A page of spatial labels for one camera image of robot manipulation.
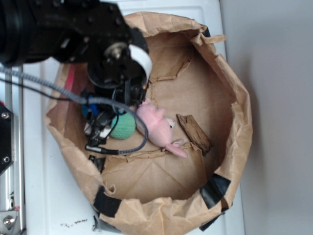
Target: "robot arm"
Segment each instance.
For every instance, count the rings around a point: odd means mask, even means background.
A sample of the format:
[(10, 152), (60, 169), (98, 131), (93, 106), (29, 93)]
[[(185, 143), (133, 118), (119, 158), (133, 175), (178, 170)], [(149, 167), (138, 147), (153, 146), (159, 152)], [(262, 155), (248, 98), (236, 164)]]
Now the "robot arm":
[[(125, 23), (116, 4), (99, 0), (0, 0), (0, 62), (11, 67), (49, 57), (61, 63), (88, 63), (89, 79), (94, 84), (92, 96), (127, 106), (145, 99), (152, 69), (147, 44), (138, 29)], [(101, 152), (98, 146), (107, 136), (100, 133), (118, 112), (109, 105), (97, 109), (89, 119), (86, 148)]]

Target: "gray wall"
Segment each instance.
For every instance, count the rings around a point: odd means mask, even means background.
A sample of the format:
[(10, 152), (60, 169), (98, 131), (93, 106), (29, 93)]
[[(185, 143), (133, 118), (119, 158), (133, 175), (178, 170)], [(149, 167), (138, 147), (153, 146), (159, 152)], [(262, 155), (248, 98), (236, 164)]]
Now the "gray wall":
[(253, 111), (246, 235), (313, 234), (313, 1), (221, 5), (227, 59)]

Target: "green knit ball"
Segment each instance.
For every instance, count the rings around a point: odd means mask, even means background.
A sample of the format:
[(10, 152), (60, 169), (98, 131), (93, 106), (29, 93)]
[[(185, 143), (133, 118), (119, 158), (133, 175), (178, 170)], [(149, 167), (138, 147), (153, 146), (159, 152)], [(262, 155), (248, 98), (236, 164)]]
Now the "green knit ball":
[[(112, 121), (111, 128), (114, 127), (116, 123), (117, 117), (115, 117)], [(123, 114), (118, 117), (118, 122), (114, 130), (111, 132), (110, 136), (118, 139), (124, 140), (132, 136), (136, 129), (136, 122), (134, 117), (129, 114)]]

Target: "crumpled paper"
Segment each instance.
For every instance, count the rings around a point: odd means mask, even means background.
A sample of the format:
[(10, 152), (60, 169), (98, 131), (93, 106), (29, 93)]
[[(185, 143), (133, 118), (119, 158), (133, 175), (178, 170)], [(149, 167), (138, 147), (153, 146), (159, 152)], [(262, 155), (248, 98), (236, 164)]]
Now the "crumpled paper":
[[(249, 94), (223, 56), (215, 54), (213, 43), (225, 40), (223, 35), (206, 38), (206, 26), (173, 15), (140, 12), (125, 19), (146, 37), (154, 63), (147, 97), (165, 108), (167, 117), (193, 115), (214, 142), (211, 151), (201, 157), (177, 126), (174, 139), (187, 142), (189, 159), (147, 143), (129, 156), (107, 156), (101, 175), (88, 160), (89, 154), (103, 156), (85, 150), (80, 105), (51, 100), (45, 122), (92, 205), (99, 186), (106, 187), (107, 195), (123, 199), (115, 217), (100, 214), (102, 220), (124, 234), (185, 234), (232, 205), (251, 146)], [(70, 75), (72, 84), (67, 82)], [(86, 86), (92, 89), (83, 64), (61, 65), (56, 83), (76, 94)], [(127, 140), (109, 139), (106, 148), (128, 149), (141, 141), (136, 132)], [(231, 184), (225, 200), (208, 209), (198, 188), (213, 173)]]

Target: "black tape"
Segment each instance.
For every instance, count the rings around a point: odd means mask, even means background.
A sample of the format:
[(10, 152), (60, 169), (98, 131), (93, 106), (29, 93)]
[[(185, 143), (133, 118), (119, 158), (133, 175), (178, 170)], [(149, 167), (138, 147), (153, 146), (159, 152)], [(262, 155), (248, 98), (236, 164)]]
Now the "black tape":
[(119, 205), (122, 200), (109, 197), (104, 194), (105, 189), (103, 186), (99, 187), (99, 191), (94, 200), (93, 206), (102, 214), (108, 217), (115, 217), (118, 211)]
[(204, 232), (208, 227), (210, 227), (221, 215), (217, 216), (216, 218), (212, 219), (209, 222), (206, 222), (204, 224), (202, 224), (199, 229)]
[(213, 174), (208, 182), (200, 188), (200, 193), (208, 209), (214, 207), (222, 200), (229, 185), (230, 180)]
[(209, 28), (207, 27), (206, 30), (202, 33), (205, 37), (209, 38), (211, 37), (211, 34), (210, 34), (210, 31), (209, 31)]
[(206, 223), (202, 224), (202, 225), (199, 227), (199, 229), (200, 229), (202, 232), (204, 232), (204, 231), (205, 231), (206, 229), (208, 229), (212, 224), (214, 224), (214, 222), (215, 222), (221, 215), (225, 214), (225, 211), (226, 211), (226, 210), (228, 210), (228, 208), (222, 208), (222, 213), (221, 213), (219, 216), (215, 217), (214, 219), (212, 219), (212, 220), (209, 221), (209, 222), (206, 222)]

